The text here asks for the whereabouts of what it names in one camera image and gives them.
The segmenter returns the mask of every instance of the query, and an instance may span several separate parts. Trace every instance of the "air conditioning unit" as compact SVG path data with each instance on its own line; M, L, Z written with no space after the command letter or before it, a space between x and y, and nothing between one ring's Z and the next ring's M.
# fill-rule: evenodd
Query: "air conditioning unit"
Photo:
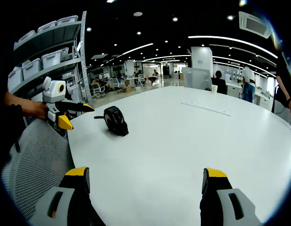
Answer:
M270 37L271 31L267 25L268 22L244 12L239 12L239 21L241 29L258 34L265 39Z
M241 64L239 63L236 63L236 62L230 62L232 65L237 65L237 66L240 66Z

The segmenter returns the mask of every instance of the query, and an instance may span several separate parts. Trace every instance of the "white pillar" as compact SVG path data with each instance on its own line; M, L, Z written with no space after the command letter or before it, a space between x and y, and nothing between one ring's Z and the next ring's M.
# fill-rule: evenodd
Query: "white pillar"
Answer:
M133 60L126 60L125 65L125 75L132 76L134 74L134 62Z
M213 62L211 49L209 47L192 47L191 66L192 68L209 70L210 76L213 77Z
M167 65L169 66L169 74L172 74L172 72L174 72L174 64L169 62Z

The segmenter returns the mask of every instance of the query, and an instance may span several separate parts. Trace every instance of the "shelf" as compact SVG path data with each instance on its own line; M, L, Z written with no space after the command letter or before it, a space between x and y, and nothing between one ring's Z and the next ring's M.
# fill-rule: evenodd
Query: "shelf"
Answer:
M46 76L49 76L51 78L59 76L64 72L74 69L76 64L80 61L80 58L68 60L58 65L53 65L49 68L41 70L40 72L36 73L35 75L29 77L27 80L17 85L13 90L10 91L10 93L20 97L27 96L30 90L36 89L37 86L42 85ZM34 94L37 94L37 92L38 90L35 90L35 93L29 94L29 96L33 96Z
M52 48L73 43L80 27L81 21L76 21L60 24L37 33L14 50L15 64L20 65L28 59L32 61Z

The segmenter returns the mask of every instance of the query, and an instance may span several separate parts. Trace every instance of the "black ceiling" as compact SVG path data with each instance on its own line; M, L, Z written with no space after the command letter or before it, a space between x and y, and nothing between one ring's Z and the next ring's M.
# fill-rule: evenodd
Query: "black ceiling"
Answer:
M104 60L111 60L114 54L122 54L149 43L153 43L153 45L121 56L112 61L111 64L121 63L120 60L123 62L128 57L143 60L143 57L145 59L154 58L156 54L158 57L169 56L170 52L172 55L186 55L188 54L187 49L190 50L191 46L201 46L202 44L205 46L218 44L245 49L276 63L274 57L249 45L218 39L188 39L188 36L191 35L225 36L251 42L278 54L274 49L271 38L265 39L239 28L239 11L258 17L266 16L271 19L275 25L274 27L282 32L280 33L282 34L281 38L284 41L289 40L287 39L287 32L280 26L281 23L275 18L276 14L271 10L274 9L274 5L265 4L264 1L259 3L256 1L254 5L253 2L249 0L246 6L239 7L238 0L115 0L113 3L107 3L106 0L96 0L92 3L68 1L66 5L63 4L59 7L57 2L42 1L33 4L30 14L25 17L26 22L13 27L17 35L12 38L16 41L28 31L37 30L39 26L62 17L78 15L80 20L82 12L86 10L86 27L92 28L91 32L85 32L86 63L87 65L92 64L92 67L100 66ZM271 12L270 15L273 17L268 17L262 8L268 13ZM142 12L143 15L140 17L133 16L133 13L138 11ZM234 19L229 21L227 19L228 15L234 16ZM172 21L174 16L178 17L177 22ZM214 56L232 58L248 63L249 60L252 60L251 64L253 65L264 69L269 67L269 71L275 71L275 67L268 61L255 57L251 53L217 46L210 46L210 48ZM91 60L93 55L101 53L108 55L101 60ZM228 62L228 60L222 59L218 59L218 61Z

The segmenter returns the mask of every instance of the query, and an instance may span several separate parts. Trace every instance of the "metal shelving unit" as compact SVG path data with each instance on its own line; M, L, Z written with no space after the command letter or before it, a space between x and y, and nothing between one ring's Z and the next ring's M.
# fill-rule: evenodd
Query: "metal shelving unit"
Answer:
M35 36L29 38L25 43L14 50L15 63L20 65L26 60L34 60L41 57L50 50L72 45L72 60L61 62L49 68L39 71L27 80L20 83L11 94L18 97L31 98L42 91L42 83L46 76L53 79L61 77L62 74L74 71L74 84L79 85L79 99L81 102L93 106L89 82L86 75L86 64L84 54L84 30L85 30L86 11L83 12L82 20L72 23L64 23L46 29ZM77 50L77 43L81 43L80 51ZM79 77L79 65L81 65L82 78Z

